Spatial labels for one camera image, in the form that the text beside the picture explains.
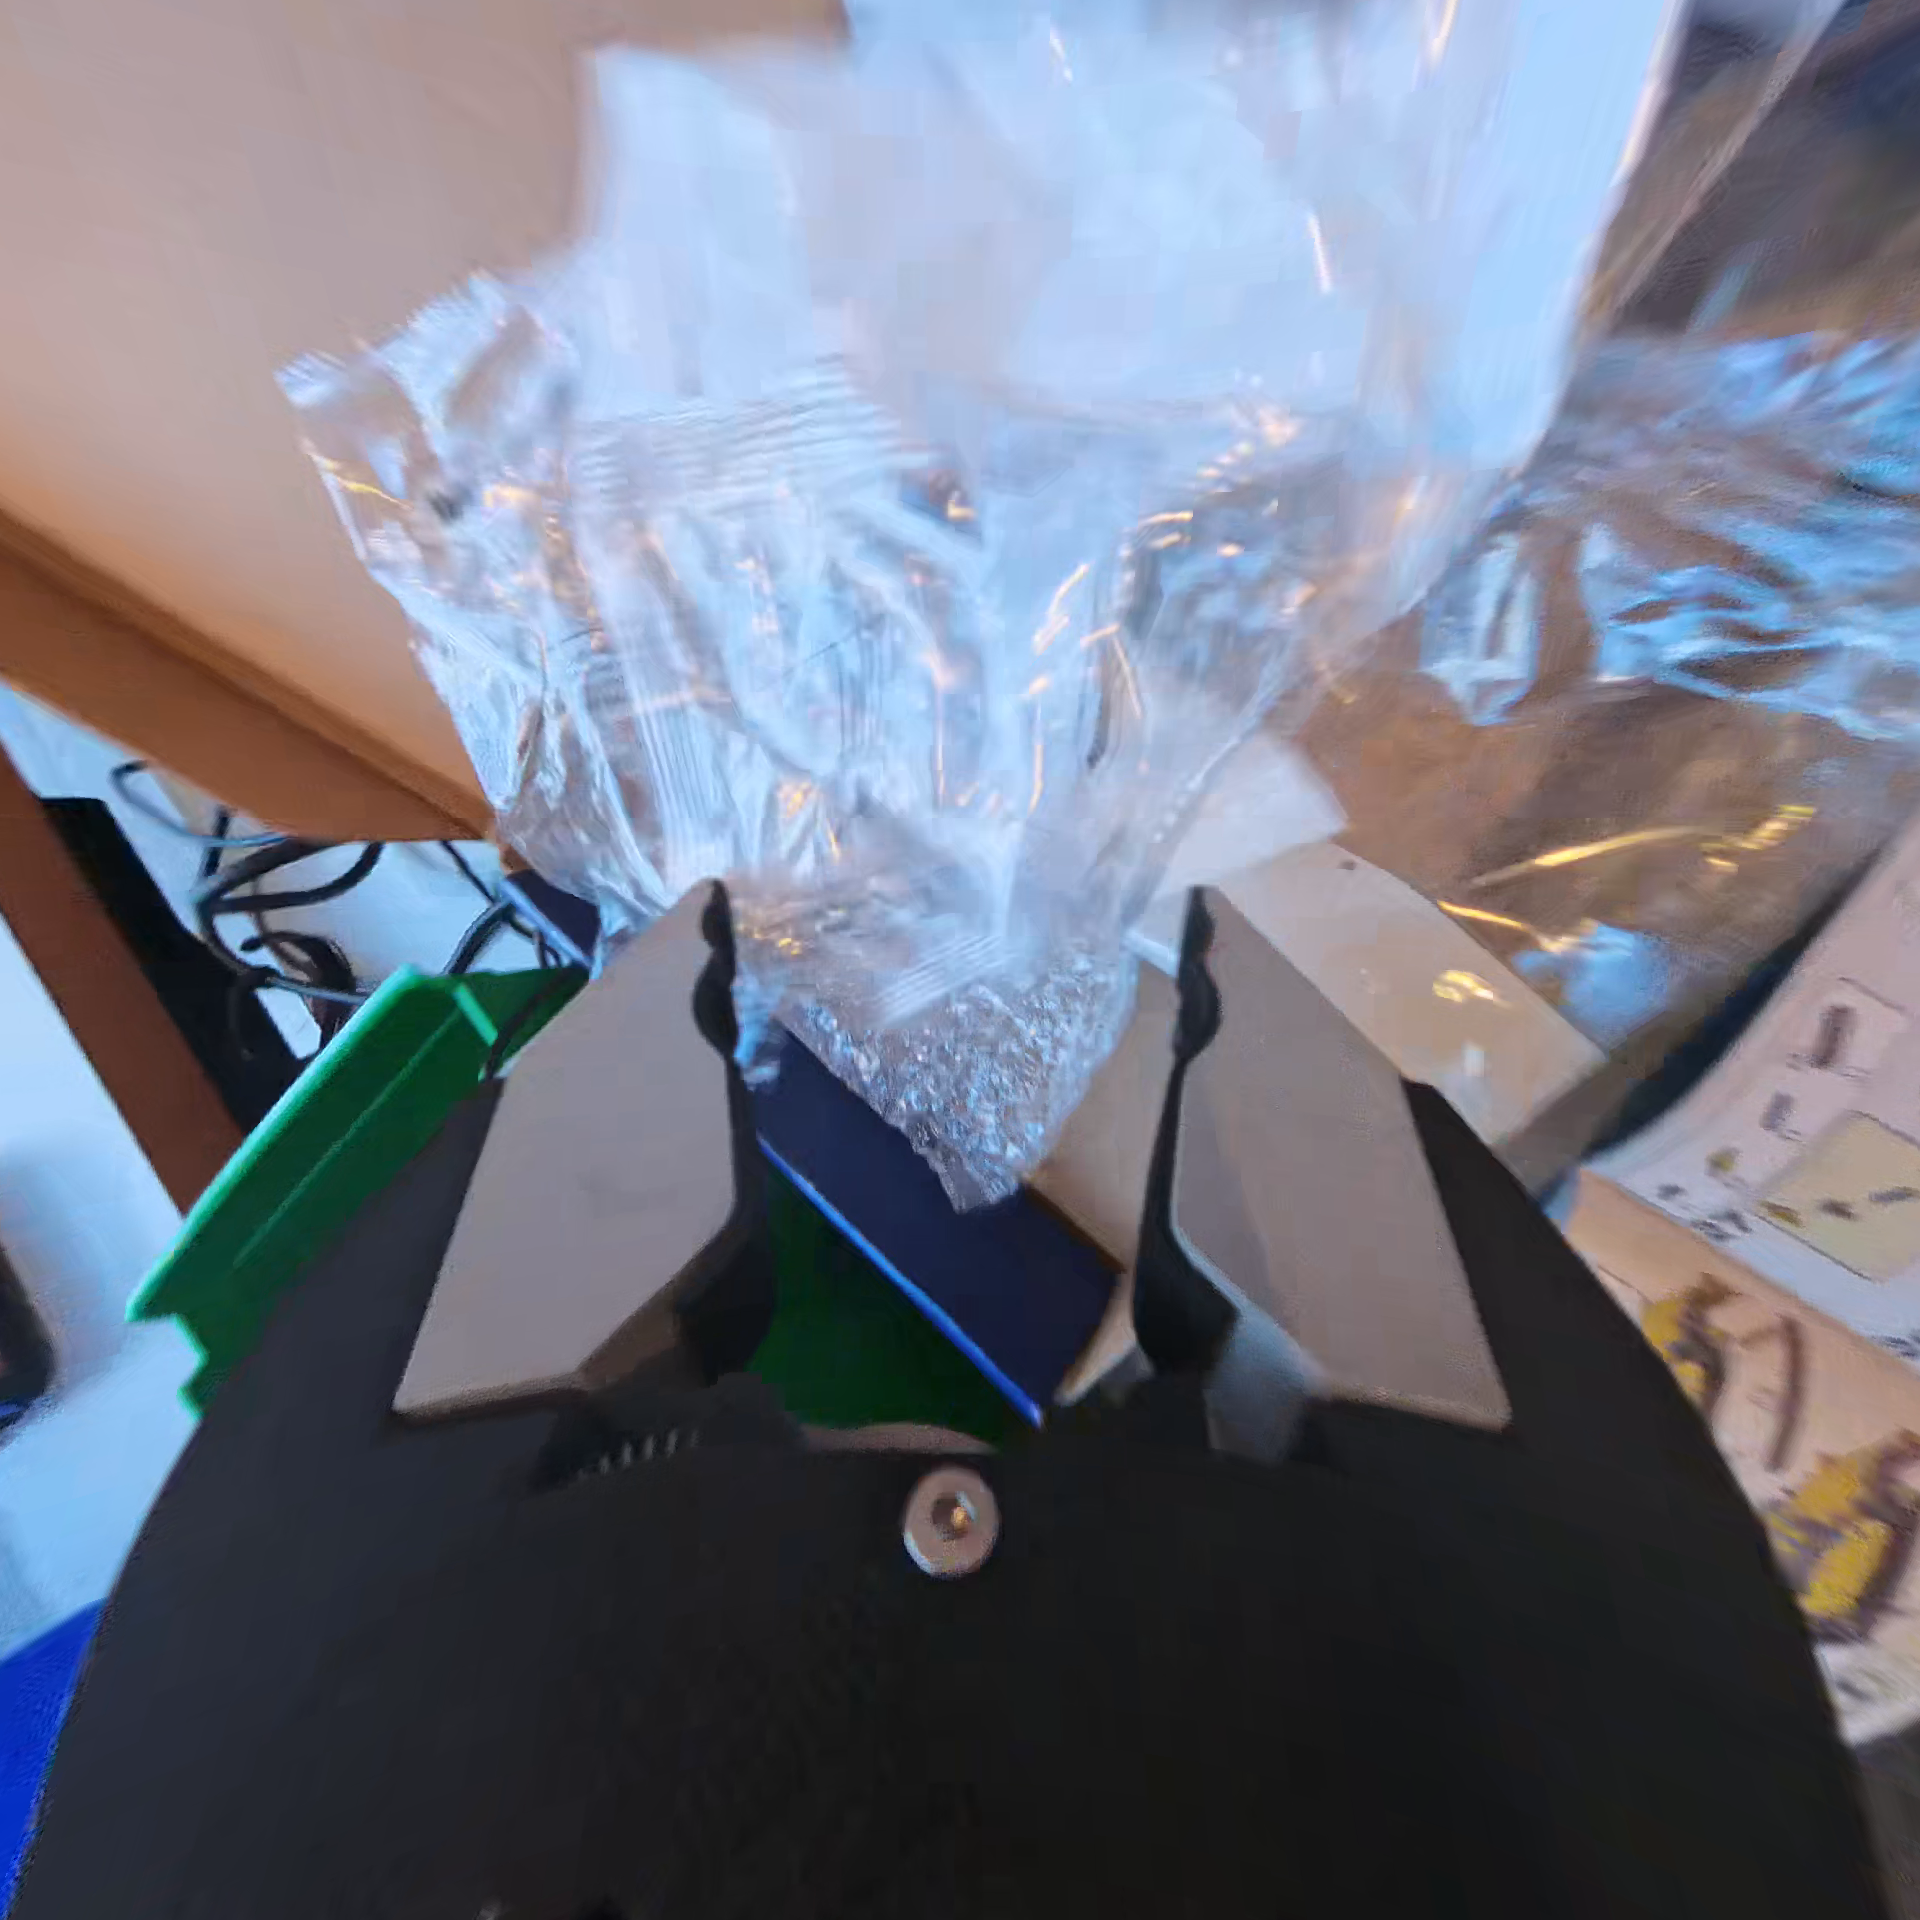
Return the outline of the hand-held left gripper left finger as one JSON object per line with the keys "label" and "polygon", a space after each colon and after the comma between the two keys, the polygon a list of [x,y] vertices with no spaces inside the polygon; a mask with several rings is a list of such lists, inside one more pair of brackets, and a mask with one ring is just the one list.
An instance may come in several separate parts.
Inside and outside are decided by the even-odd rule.
{"label": "hand-held left gripper left finger", "polygon": [[701,880],[499,1081],[403,1418],[717,1380],[774,1318],[767,1163],[738,1069],[732,899]]}

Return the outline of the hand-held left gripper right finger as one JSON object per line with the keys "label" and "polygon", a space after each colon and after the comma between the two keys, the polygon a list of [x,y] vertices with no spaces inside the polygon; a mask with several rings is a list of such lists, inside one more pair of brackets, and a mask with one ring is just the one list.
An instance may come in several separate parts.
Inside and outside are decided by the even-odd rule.
{"label": "hand-held left gripper right finger", "polygon": [[1278,1458],[1349,1401],[1513,1423],[1413,1090],[1222,893],[1061,1133],[1061,1216],[1118,1265],[1061,1401],[1197,1373],[1212,1439]]}

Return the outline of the printed clear plastic bag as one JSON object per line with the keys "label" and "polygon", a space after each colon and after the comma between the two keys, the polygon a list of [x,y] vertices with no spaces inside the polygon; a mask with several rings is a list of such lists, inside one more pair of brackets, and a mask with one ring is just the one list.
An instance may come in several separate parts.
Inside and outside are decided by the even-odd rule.
{"label": "printed clear plastic bag", "polygon": [[504,841],[706,880],[961,1208],[1243,745],[1542,443],[1684,3],[852,3],[594,55],[577,238],[277,383]]}

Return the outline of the dark blue cardboard kit box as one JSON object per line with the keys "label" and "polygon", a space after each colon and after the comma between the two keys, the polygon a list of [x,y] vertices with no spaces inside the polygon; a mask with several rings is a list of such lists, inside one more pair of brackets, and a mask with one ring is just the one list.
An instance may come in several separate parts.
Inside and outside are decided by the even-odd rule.
{"label": "dark blue cardboard kit box", "polygon": [[[4,504],[192,663],[229,648],[374,776],[493,814],[277,376],[577,238],[597,54],[844,40],[847,6],[4,3]],[[1292,751],[1222,785],[1323,831]]]}

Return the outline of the green plastic bin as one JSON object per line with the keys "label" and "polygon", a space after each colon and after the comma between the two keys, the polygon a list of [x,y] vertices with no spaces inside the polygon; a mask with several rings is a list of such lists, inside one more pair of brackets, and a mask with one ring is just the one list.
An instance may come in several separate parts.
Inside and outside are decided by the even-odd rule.
{"label": "green plastic bin", "polygon": [[[577,966],[457,978],[403,966],[302,1074],[129,1308],[133,1324],[184,1335],[187,1423],[261,1345],[313,1255],[482,1090],[493,1056],[512,1063],[582,981]],[[987,1443],[1041,1425],[1041,1401],[949,1311],[861,1249],[774,1148],[762,1158],[782,1304],[754,1373],[791,1415],[833,1428],[937,1418]]]}

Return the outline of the building manual booklet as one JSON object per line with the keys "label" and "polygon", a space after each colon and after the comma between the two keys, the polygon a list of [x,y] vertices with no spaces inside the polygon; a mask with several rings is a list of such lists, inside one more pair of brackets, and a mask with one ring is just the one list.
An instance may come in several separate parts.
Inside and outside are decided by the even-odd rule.
{"label": "building manual booklet", "polygon": [[1852,1748],[1917,1726],[1917,826],[1566,1234],[1762,1518]]}

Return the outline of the bundle of empty plastic bags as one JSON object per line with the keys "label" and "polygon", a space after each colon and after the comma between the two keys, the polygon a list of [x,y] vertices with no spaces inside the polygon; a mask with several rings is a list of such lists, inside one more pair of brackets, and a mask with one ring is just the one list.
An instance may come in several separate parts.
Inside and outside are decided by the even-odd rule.
{"label": "bundle of empty plastic bags", "polygon": [[1696,1024],[1917,806],[1917,333],[1598,345],[1307,751],[1606,1053]]}

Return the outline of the blue plastic bin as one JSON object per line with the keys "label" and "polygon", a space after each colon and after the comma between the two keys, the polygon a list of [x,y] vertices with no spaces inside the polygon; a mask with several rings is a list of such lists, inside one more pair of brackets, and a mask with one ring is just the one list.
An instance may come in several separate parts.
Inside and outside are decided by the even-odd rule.
{"label": "blue plastic bin", "polygon": [[4,1656],[4,1896],[13,1896],[46,1769],[98,1620],[101,1603],[66,1615]]}

